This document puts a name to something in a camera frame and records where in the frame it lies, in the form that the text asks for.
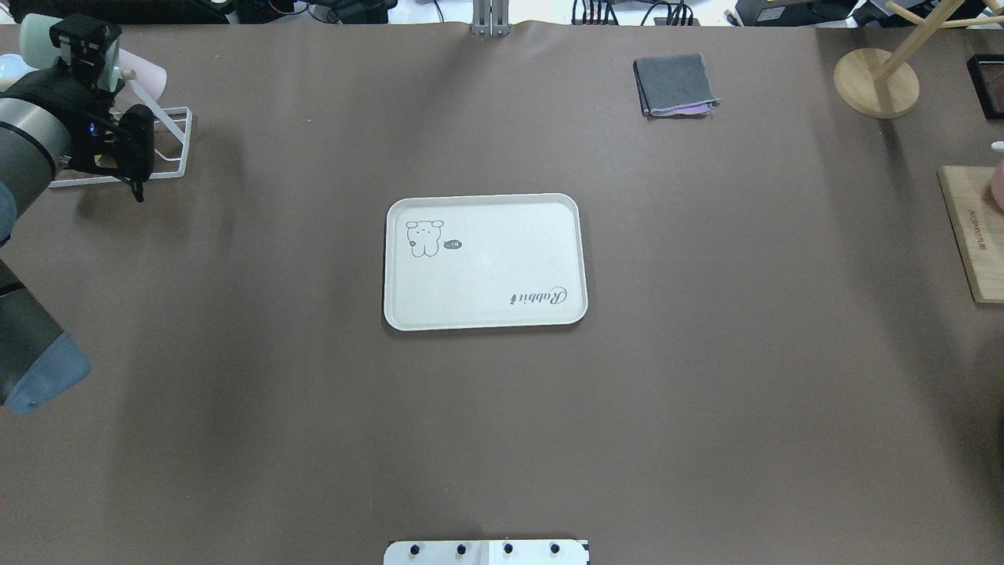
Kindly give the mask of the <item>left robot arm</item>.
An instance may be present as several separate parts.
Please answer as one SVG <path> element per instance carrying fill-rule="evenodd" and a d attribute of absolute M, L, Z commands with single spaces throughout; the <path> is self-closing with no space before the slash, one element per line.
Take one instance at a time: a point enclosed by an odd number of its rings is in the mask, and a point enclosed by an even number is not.
<path fill-rule="evenodd" d="M 28 247 L 35 230 L 22 222 L 28 209 L 65 169 L 123 181 L 137 198 L 150 173 L 151 116 L 111 117 L 123 81 L 114 75 L 121 29 L 75 14 L 25 23 L 25 35 L 53 51 L 2 93 L 2 243 Z M 89 358 L 68 330 L 40 304 L 25 282 L 2 267 L 2 405 L 29 414 L 82 382 Z"/>

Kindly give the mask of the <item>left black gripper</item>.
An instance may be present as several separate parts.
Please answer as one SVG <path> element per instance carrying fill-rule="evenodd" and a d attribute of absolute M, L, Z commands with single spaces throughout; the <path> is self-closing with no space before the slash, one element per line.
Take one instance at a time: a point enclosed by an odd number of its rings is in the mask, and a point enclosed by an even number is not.
<path fill-rule="evenodd" d="M 111 118 L 116 93 L 121 90 L 121 80 L 115 92 L 103 92 L 87 85 L 80 78 L 83 74 L 68 67 L 62 60 L 55 67 L 32 68 L 8 89 L 10 100 L 22 100 L 43 108 L 59 119 L 71 135 L 78 150 L 85 150 L 89 139 L 89 123 L 96 118 Z"/>

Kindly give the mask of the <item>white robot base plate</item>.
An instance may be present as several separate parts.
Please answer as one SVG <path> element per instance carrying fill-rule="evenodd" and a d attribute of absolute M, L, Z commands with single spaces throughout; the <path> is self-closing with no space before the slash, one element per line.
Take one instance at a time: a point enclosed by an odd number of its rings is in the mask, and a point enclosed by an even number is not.
<path fill-rule="evenodd" d="M 587 541 L 562 538 L 392 542 L 384 564 L 589 564 Z"/>

